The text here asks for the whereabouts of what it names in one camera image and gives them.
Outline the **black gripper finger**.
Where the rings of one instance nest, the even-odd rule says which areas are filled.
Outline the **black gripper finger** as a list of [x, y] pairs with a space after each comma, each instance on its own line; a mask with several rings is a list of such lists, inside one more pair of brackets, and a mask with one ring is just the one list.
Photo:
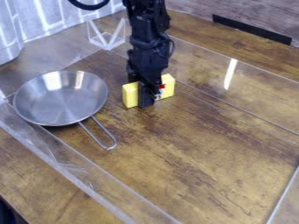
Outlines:
[[127, 71], [127, 78], [130, 83], [140, 81], [139, 72], [131, 60], [127, 61], [126, 71]]
[[155, 100], [162, 96], [162, 91], [158, 85], [146, 84], [139, 82], [138, 84], [138, 106], [146, 108], [155, 104]]

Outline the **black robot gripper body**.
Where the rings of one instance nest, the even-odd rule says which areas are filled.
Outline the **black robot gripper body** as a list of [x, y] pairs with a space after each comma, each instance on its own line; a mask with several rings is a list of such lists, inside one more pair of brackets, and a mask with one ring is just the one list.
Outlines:
[[127, 56], [139, 72], [140, 81], [160, 86], [162, 71], [168, 67], [171, 57], [171, 39], [162, 36], [144, 42], [131, 36], [130, 43], [132, 49], [127, 51]]

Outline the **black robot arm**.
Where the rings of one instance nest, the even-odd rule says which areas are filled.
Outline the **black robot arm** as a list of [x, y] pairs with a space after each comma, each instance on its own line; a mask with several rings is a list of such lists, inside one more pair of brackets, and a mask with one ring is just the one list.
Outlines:
[[162, 72], [174, 53], [166, 33], [171, 17], [164, 0], [123, 0], [123, 5], [132, 28], [126, 70], [128, 82], [138, 82], [138, 107], [146, 108], [162, 93]]

